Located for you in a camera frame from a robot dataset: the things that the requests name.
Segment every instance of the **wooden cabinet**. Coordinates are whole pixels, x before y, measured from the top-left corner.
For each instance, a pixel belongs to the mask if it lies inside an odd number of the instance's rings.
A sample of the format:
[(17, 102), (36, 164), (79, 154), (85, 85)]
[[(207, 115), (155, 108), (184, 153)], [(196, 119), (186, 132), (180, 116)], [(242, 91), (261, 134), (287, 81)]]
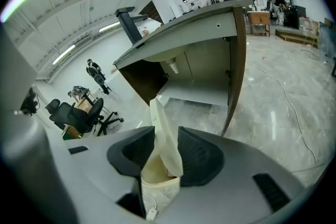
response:
[[(248, 12), (248, 19), (250, 21), (251, 34), (268, 34), (270, 36), (270, 19), (269, 12)], [(255, 31), (253, 25), (265, 25), (264, 30)]]

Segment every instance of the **black stand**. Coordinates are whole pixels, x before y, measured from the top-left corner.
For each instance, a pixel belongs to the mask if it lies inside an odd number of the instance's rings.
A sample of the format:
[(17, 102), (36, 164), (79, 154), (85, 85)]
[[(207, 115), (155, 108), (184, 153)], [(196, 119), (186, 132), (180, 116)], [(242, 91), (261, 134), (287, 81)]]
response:
[(142, 36), (140, 35), (133, 19), (128, 12), (131, 12), (135, 7), (119, 8), (116, 10), (116, 17), (118, 18), (122, 28), (131, 40), (132, 44), (137, 43)]
[(88, 93), (88, 91), (89, 91), (89, 89), (87, 89), (86, 91), (85, 91), (85, 93), (83, 93), (83, 95), (82, 95), (82, 98), (81, 99), (83, 99), (83, 98), (85, 98), (86, 99), (86, 101), (88, 101), (89, 102), (89, 104), (91, 105), (91, 106), (93, 106), (93, 102), (91, 101), (91, 99), (87, 96), (87, 93)]

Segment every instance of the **desk leg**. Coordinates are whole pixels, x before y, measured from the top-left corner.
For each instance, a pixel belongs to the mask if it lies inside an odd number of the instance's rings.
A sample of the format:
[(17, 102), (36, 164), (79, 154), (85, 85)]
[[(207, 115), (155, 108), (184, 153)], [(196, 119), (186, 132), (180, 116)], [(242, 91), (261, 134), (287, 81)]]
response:
[(228, 97), (228, 110), (224, 125), (224, 136), (235, 112), (240, 90), (243, 84), (246, 59), (246, 31), (243, 9), (234, 7), (233, 13), (236, 21), (237, 36), (230, 37), (230, 92)]
[(108, 115), (111, 114), (111, 112), (105, 106), (103, 106), (103, 109), (105, 109), (105, 111)]

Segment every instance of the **black vent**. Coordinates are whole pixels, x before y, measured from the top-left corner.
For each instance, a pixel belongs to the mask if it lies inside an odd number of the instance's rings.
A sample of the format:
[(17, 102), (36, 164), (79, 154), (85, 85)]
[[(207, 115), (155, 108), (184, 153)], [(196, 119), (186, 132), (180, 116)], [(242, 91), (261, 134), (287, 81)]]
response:
[(268, 174), (257, 174), (253, 176), (253, 179), (266, 198), (273, 212), (278, 211), (289, 203), (289, 199), (286, 194)]
[(85, 146), (78, 146), (78, 147), (73, 147), (73, 148), (69, 148), (69, 152), (71, 155), (73, 154), (77, 154), (83, 151), (88, 151), (89, 149)]

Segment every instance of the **cable on floor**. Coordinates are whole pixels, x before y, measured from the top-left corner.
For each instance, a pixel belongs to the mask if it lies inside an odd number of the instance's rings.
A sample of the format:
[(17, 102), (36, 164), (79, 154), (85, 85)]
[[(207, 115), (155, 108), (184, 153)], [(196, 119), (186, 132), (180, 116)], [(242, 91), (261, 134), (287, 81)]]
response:
[(148, 195), (149, 197), (152, 198), (152, 200), (155, 202), (155, 207), (154, 207), (154, 209), (156, 210), (156, 209), (157, 209), (157, 202), (156, 202), (156, 200), (155, 200), (151, 195), (149, 195), (148, 193), (142, 193), (142, 195), (144, 195), (144, 194), (146, 194), (146, 195)]
[(312, 169), (321, 167), (321, 166), (323, 166), (323, 165), (327, 165), (327, 164), (329, 164), (331, 161), (332, 161), (332, 159), (329, 160), (328, 162), (321, 163), (321, 164), (315, 165), (315, 166), (313, 166), (313, 167), (309, 167), (309, 168), (305, 168), (305, 169), (300, 169), (300, 170), (296, 170), (296, 171), (290, 171), (290, 172), (291, 172), (291, 173), (298, 173), (298, 172), (304, 172), (304, 171), (312, 170)]
[(301, 133), (302, 140), (303, 140), (303, 142), (304, 142), (306, 148), (307, 148), (307, 149), (311, 152), (311, 154), (313, 155), (315, 165), (317, 165), (316, 157), (315, 157), (315, 154), (314, 154), (313, 150), (307, 145), (306, 140), (304, 140), (305, 138), (304, 138), (304, 136), (303, 136), (303, 132), (302, 132), (302, 129), (301, 129), (301, 125), (300, 125), (300, 121), (299, 121), (298, 113), (296, 112), (296, 110), (295, 110), (294, 106), (292, 105), (292, 103), (289, 101), (289, 99), (288, 99), (288, 97), (287, 97), (287, 92), (286, 92), (286, 90), (284, 89), (284, 87), (282, 86), (280, 80), (278, 80), (278, 79), (272, 77), (270, 74), (268, 74), (266, 71), (260, 69), (259, 67), (256, 67), (256, 66), (254, 66), (254, 65), (252, 65), (252, 64), (250, 64), (250, 63), (246, 63), (246, 64), (247, 64), (247, 65), (250, 65), (250, 66), (253, 66), (253, 67), (257, 68), (257, 69), (259, 69), (260, 71), (264, 72), (264, 73), (265, 73), (267, 76), (269, 76), (270, 78), (276, 80), (276, 81), (281, 85), (281, 87), (282, 87), (282, 89), (283, 89), (283, 92), (285, 93), (285, 96), (286, 96), (286, 99), (287, 99), (288, 103), (290, 104), (290, 106), (291, 106), (291, 107), (293, 108), (293, 110), (294, 110), (296, 119), (297, 119), (297, 121), (298, 121), (299, 130), (300, 130), (300, 133)]

